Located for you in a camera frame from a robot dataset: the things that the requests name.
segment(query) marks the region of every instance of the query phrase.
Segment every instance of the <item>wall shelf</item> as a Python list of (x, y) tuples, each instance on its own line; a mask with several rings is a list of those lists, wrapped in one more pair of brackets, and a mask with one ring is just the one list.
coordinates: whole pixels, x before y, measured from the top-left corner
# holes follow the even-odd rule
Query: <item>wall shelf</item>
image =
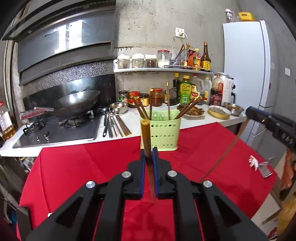
[(208, 74), (208, 75), (214, 75), (213, 71), (207, 72), (207, 71), (201, 71), (201, 70), (193, 70), (193, 69), (177, 69), (177, 68), (128, 68), (128, 69), (118, 69), (114, 66), (114, 73), (119, 74), (128, 74), (129, 72), (137, 72), (137, 73), (143, 73), (143, 72), (158, 72), (158, 71), (171, 71), (171, 72), (186, 72), (186, 73), (194, 73), (194, 74)]

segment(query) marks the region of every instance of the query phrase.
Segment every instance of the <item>stove knob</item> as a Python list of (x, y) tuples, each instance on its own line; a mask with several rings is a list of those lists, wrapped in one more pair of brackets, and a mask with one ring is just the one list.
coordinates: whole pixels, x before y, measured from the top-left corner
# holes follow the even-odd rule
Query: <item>stove knob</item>
[(45, 137), (46, 140), (50, 139), (49, 131), (44, 135), (44, 137)]

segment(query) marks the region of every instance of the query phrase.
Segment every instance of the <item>red tablecloth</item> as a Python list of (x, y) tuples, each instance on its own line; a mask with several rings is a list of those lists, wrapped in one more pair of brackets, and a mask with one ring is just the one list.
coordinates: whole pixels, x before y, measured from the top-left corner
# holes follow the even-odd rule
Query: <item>red tablecloth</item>
[[(222, 155), (234, 134), (219, 123), (180, 130), (178, 149), (159, 152), (172, 168), (199, 181)], [(20, 205), (28, 206), (35, 228), (47, 214), (55, 211), (67, 198), (89, 180), (107, 182), (126, 170), (130, 161), (139, 158), (140, 137), (63, 147), (43, 148), (25, 183)], [(264, 159), (239, 140), (224, 160), (209, 175), (250, 218), (256, 213), (275, 183), (276, 175), (263, 179), (249, 167), (249, 156)], [(122, 240), (174, 240), (171, 200), (151, 203), (145, 175), (144, 197), (127, 201)]]

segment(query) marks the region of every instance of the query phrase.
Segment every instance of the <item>white jar lid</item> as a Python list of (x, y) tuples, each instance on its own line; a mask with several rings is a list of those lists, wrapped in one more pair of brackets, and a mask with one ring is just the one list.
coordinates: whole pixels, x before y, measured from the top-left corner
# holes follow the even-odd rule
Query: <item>white jar lid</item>
[(130, 56), (124, 55), (124, 54), (121, 54), (117, 57), (117, 59), (127, 59), (127, 60), (130, 60), (130, 58), (131, 58)]
[(145, 54), (145, 59), (154, 59), (157, 58), (155, 54)]
[(144, 57), (144, 55), (141, 54), (141, 53), (135, 53), (135, 54), (132, 56), (132, 59), (137, 59), (137, 58), (142, 58), (142, 59), (144, 59), (145, 57)]

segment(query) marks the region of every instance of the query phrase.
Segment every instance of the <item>white refrigerator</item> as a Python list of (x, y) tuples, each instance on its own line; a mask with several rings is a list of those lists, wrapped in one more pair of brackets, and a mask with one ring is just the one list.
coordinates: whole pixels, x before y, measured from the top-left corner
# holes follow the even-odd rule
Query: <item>white refrigerator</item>
[[(223, 24), (224, 73), (234, 78), (236, 104), (272, 112), (279, 77), (277, 47), (273, 33), (264, 20)], [(266, 128), (250, 121), (241, 139), (254, 150)]]

